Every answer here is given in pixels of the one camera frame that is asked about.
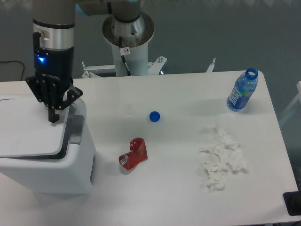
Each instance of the black object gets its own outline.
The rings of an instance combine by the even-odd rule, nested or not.
[[[119,36],[119,48],[122,48],[122,37],[121,36]],[[127,75],[132,76],[132,74],[130,73],[130,69],[128,68],[126,58],[124,57],[124,55],[121,55],[121,59],[122,59],[122,62],[124,63],[124,65],[126,67]]]
[[[20,64],[22,64],[23,70],[22,70],[22,74],[21,74],[21,78],[20,78],[20,81],[22,81],[24,71],[25,71],[24,63],[22,61],[19,61],[19,60],[0,61],[0,64],[7,64],[7,63],[20,63]]]
[[[301,215],[301,192],[286,192],[283,198],[290,216]]]
[[[63,110],[73,101],[83,95],[83,92],[73,86],[71,77],[73,66],[73,50],[50,50],[40,47],[40,32],[33,33],[35,76],[26,82],[36,99],[44,102],[48,108],[49,122],[56,122],[60,116],[56,110]]]

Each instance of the blue bottle cap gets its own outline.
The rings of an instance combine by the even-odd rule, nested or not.
[[[251,67],[246,71],[246,78],[249,80],[254,80],[257,78],[257,76],[258,76],[258,70],[254,67]]]
[[[160,113],[159,112],[151,112],[150,113],[150,120],[153,122],[157,122],[160,119]]]

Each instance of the can label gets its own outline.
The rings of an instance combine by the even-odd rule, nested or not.
[[[244,95],[244,91],[239,91],[236,87],[228,97],[228,103],[236,109],[244,108],[252,94]]]

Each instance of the tissue paper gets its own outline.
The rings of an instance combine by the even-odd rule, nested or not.
[[[232,170],[239,172],[247,170],[247,164],[239,142],[221,127],[216,128],[221,144],[206,145],[199,152],[206,152],[218,156],[218,162],[206,161],[204,167],[208,171],[207,186],[210,191],[223,190],[225,187],[224,174]]]
[[[226,134],[225,130],[222,127],[217,127],[216,131],[220,142],[225,144],[226,148],[233,150],[238,148],[239,142],[233,136]]]

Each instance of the water bottle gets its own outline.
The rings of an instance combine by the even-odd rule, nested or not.
[[[244,109],[246,103],[256,89],[258,81],[257,76],[258,71],[253,67],[239,76],[227,100],[227,105],[231,110],[239,112]]]

